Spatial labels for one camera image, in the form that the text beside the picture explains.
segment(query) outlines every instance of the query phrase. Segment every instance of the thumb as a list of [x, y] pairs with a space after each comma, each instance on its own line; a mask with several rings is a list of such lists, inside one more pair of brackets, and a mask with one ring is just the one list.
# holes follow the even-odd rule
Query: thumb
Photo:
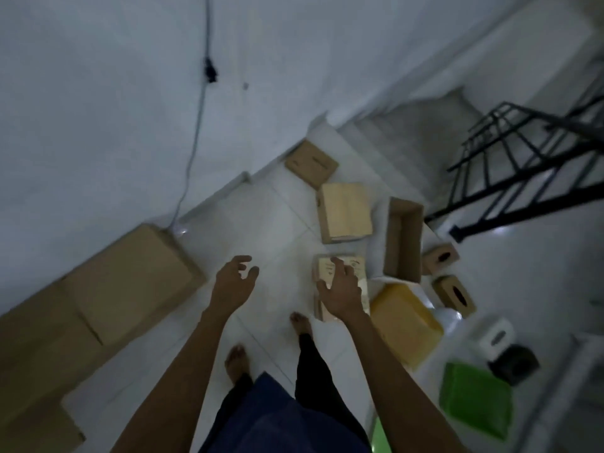
[[316, 288], [319, 290], [319, 295], [321, 297], [325, 297], [329, 294], [329, 289], [327, 288], [327, 284], [325, 283], [325, 280], [317, 281]]
[[249, 272], [248, 272], [248, 276], [246, 277], [246, 281], [252, 285], [256, 284], [256, 280], [258, 279], [258, 275], [260, 275], [260, 267], [252, 267]]

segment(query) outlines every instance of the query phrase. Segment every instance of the person's right arm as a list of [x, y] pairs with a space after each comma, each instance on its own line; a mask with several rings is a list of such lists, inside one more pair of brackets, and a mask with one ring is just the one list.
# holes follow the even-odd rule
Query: person's right arm
[[390, 448], [402, 452], [462, 453], [465, 448], [440, 411], [417, 386], [363, 311], [352, 267], [336, 264], [332, 288], [317, 283], [321, 301], [342, 320], [355, 343]]

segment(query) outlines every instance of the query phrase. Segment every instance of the person's left arm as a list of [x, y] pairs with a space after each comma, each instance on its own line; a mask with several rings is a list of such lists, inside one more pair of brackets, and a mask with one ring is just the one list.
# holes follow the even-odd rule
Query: person's left arm
[[235, 256], [216, 275], [210, 305], [199, 324], [155, 388], [120, 435], [112, 453], [188, 453], [195, 434], [205, 390], [227, 320], [245, 303], [260, 269], [252, 267], [245, 279], [240, 271], [250, 256]]

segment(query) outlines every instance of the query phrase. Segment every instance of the person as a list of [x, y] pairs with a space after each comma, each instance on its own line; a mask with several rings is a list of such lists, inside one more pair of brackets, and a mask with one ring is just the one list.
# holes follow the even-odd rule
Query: person
[[[260, 272], [252, 267], [242, 277], [250, 261], [249, 256], [235, 256], [217, 273], [210, 304], [199, 324], [134, 413], [113, 453], [185, 453], [191, 449], [223, 328], [249, 298]], [[331, 289], [324, 281], [317, 283], [320, 299], [350, 332], [392, 451], [464, 452], [440, 411], [363, 311], [352, 267], [338, 258], [332, 261]], [[308, 318], [295, 312], [290, 320], [300, 347], [295, 398], [267, 373], [253, 382], [245, 348], [236, 345], [225, 361], [234, 386], [200, 452], [371, 451], [366, 432], [344, 404], [315, 347]]]

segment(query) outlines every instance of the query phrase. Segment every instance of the blue shirt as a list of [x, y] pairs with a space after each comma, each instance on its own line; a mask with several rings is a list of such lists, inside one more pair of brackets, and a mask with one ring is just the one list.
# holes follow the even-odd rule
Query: blue shirt
[[263, 373], [229, 418], [210, 453], [367, 453], [361, 440], [333, 418], [302, 407]]

